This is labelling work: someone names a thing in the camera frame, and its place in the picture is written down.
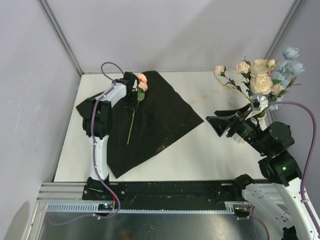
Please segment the pink rose stem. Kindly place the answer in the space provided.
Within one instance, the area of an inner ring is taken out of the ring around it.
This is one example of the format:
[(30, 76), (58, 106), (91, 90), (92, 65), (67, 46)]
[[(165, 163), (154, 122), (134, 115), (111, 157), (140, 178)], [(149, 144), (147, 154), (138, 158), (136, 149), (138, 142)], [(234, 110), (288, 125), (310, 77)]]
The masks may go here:
[(148, 90), (148, 80), (147, 80), (147, 77), (143, 73), (139, 73), (138, 75), (136, 75), (136, 79), (137, 79), (137, 86), (135, 88), (135, 92), (137, 95), (136, 96), (137, 103), (135, 104), (135, 106), (133, 107), (133, 110), (132, 110), (131, 124), (130, 124), (130, 128), (129, 128), (127, 143), (126, 143), (127, 145), (129, 145), (129, 143), (130, 143), (131, 133), (132, 133), (134, 120), (135, 120), (135, 115), (138, 110), (139, 104), (145, 99), (145, 92)]

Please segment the cream ribbon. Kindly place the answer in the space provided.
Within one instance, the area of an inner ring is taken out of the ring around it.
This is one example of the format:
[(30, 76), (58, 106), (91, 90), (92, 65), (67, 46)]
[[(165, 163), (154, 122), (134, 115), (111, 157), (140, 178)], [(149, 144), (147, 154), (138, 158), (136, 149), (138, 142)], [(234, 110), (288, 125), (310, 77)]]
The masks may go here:
[(235, 80), (236, 84), (243, 79), (236, 71), (217, 65), (212, 72), (197, 72), (190, 85), (190, 105), (195, 105), (205, 100), (217, 98), (218, 102), (227, 102), (237, 105), (238, 102), (248, 101), (248, 97), (236, 89), (228, 78)]

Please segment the large cream rose stem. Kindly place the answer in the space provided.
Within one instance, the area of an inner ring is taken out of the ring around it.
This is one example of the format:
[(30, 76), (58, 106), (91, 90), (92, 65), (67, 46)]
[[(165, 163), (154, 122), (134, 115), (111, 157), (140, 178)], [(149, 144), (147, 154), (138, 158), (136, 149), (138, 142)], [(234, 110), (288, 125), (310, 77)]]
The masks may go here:
[(257, 59), (250, 64), (250, 90), (253, 94), (268, 95), (271, 92), (273, 81), (270, 73), (275, 65), (274, 59)]

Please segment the single peach rose stem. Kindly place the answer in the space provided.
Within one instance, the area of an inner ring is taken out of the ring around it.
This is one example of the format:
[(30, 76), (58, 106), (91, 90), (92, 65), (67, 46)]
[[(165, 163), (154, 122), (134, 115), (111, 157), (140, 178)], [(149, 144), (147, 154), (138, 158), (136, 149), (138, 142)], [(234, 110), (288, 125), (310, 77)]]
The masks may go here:
[(283, 95), (288, 94), (289, 88), (294, 86), (300, 86), (301, 83), (295, 83), (296, 80), (296, 76), (294, 76), (291, 79), (285, 78), (284, 80), (273, 79), (272, 81), (275, 84), (271, 87), (271, 92), (269, 94), (268, 99), (271, 101), (276, 101), (280, 99)]

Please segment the black wrapping paper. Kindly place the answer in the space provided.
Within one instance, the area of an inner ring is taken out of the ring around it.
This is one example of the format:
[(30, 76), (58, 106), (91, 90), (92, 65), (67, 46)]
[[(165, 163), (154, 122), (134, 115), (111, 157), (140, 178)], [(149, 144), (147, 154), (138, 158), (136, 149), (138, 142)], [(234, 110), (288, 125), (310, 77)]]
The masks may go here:
[(120, 100), (112, 108), (113, 126), (107, 142), (109, 174), (120, 177), (198, 127), (203, 119), (157, 72), (143, 72), (148, 90), (132, 121), (131, 110)]

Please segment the cream small rose spray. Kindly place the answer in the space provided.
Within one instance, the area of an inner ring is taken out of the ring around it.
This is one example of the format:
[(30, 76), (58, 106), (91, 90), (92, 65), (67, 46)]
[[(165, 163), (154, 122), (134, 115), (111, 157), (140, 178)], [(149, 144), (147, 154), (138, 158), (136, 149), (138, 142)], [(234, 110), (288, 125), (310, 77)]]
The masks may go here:
[(235, 69), (225, 65), (217, 65), (213, 70), (214, 78), (223, 87), (229, 90), (235, 90), (241, 93), (247, 100), (250, 99), (250, 64), (251, 62), (244, 59), (238, 63)]

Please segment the blue flower stem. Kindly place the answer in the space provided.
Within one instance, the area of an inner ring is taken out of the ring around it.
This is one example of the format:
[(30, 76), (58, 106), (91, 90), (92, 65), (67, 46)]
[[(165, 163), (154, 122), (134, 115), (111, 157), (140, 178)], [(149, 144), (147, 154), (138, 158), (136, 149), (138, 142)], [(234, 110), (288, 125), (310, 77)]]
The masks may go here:
[[(283, 81), (284, 79), (298, 77), (298, 75), (302, 74), (305, 71), (304, 65), (300, 61), (298, 61), (298, 57), (300, 56), (298, 48), (288, 46), (283, 50), (282, 56), (284, 58), (284, 61), (281, 63), (277, 63), (274, 71), (270, 74), (272, 82), (273, 80)], [(280, 99), (271, 102), (283, 101), (284, 95)]]

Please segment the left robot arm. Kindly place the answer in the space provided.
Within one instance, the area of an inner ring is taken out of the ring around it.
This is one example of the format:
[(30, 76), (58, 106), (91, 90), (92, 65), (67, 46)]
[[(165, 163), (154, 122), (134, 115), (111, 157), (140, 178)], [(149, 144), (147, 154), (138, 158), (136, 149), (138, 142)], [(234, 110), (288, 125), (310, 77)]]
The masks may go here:
[(104, 181), (110, 172), (107, 164), (107, 144), (113, 127), (112, 108), (123, 100), (125, 108), (135, 112), (138, 108), (138, 77), (125, 72), (115, 79), (111, 87), (97, 95), (87, 98), (77, 107), (82, 117), (82, 128), (89, 137), (91, 154), (90, 178)]

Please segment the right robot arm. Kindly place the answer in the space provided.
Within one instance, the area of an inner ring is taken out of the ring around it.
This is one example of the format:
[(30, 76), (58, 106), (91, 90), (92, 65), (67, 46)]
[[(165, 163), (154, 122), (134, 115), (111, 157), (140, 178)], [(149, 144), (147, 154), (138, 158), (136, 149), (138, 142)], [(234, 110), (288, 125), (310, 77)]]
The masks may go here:
[(295, 142), (290, 127), (273, 122), (262, 130), (258, 123), (252, 122), (252, 118), (268, 106), (267, 103), (251, 103), (234, 110), (217, 110), (206, 120), (220, 137), (238, 134), (262, 156), (258, 162), (261, 174), (277, 190), (288, 212), (265, 196), (248, 174), (235, 178), (236, 185), (230, 188), (230, 194), (237, 201), (249, 201), (282, 239), (318, 240), (320, 218), (305, 188), (307, 171), (301, 170), (287, 151)]

